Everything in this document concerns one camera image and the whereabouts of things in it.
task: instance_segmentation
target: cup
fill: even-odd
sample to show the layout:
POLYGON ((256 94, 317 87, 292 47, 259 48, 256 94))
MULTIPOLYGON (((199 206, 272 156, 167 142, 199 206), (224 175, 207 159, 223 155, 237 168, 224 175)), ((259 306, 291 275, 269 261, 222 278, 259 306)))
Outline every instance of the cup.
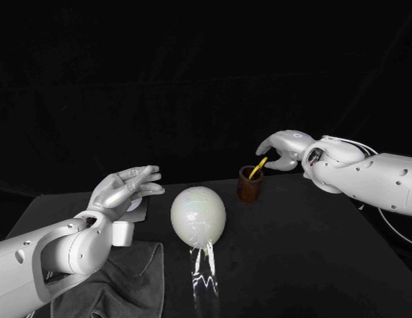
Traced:
POLYGON ((239 170, 237 197, 243 202, 255 202, 261 194, 261 183, 263 181, 263 172, 259 170, 249 180, 249 175, 255 166, 243 166, 239 170))

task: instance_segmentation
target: towel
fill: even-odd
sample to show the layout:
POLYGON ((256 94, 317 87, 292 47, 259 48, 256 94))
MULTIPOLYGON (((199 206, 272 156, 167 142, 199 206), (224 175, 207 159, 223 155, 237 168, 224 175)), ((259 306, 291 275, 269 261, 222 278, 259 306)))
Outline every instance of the towel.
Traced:
POLYGON ((112 247, 100 270, 51 301, 51 318, 160 318, 162 244, 135 240, 112 247))

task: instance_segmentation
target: yellow straw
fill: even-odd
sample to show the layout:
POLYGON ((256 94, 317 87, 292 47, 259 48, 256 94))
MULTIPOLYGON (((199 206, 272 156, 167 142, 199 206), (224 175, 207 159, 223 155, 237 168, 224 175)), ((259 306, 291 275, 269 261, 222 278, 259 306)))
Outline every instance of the yellow straw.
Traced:
POLYGON ((256 171, 259 171, 261 167, 265 165, 266 159, 268 159, 268 157, 265 157, 265 158, 262 159, 261 163, 259 163, 258 166, 253 168, 253 171, 252 171, 252 173, 250 173, 250 175, 249 175, 249 180, 252 179, 252 177, 253 177, 256 171))

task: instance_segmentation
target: table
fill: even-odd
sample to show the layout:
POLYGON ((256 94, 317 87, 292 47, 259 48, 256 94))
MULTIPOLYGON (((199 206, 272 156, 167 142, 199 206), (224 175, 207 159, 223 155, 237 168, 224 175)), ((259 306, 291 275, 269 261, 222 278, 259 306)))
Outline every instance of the table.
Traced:
MULTIPOLYGON (((162 317, 194 317, 190 248, 170 216, 190 186, 219 194, 227 213, 213 246, 222 317, 412 317, 409 269, 349 198, 325 193, 301 174, 265 177, 255 203, 239 201, 237 180, 167 185, 151 197, 134 239, 164 245, 162 317)), ((73 217, 90 194, 37 197, 7 238, 73 217)), ((36 317, 47 311, 44 306, 36 317)))

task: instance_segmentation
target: black background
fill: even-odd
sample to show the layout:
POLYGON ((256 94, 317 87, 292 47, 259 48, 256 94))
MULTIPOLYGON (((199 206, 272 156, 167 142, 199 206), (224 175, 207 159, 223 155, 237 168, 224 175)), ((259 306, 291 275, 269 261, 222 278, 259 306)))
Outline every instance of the black background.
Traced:
POLYGON ((287 129, 412 157, 412 1, 0 6, 0 239, 37 195, 126 168, 236 178, 287 129))

